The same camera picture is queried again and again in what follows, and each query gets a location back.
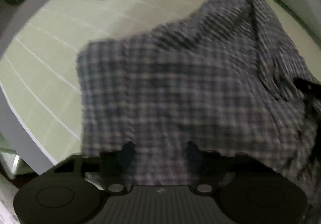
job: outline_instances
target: plaid shirt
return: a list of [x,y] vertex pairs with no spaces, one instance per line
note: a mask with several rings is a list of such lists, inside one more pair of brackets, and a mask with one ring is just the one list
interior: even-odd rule
[[293,80],[318,81],[265,0],[207,0],[150,32],[91,42],[77,63],[83,153],[133,142],[132,184],[189,183],[183,153],[192,141],[246,153],[315,200],[317,122]]

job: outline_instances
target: light green sheet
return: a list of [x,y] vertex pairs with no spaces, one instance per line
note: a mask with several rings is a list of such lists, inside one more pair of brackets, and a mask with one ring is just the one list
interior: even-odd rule
[[[204,0],[51,0],[13,39],[0,62],[11,109],[53,163],[81,147],[77,53],[89,40],[121,38],[183,18]],[[321,79],[321,51],[300,25],[267,0]]]

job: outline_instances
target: crumpled clothing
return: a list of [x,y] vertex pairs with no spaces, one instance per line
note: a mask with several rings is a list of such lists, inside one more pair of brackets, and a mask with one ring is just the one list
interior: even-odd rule
[[321,102],[294,80],[320,84],[265,0],[207,0],[189,17],[78,55],[85,156],[134,143],[131,184],[191,182],[184,150],[247,154],[320,209],[312,157]]

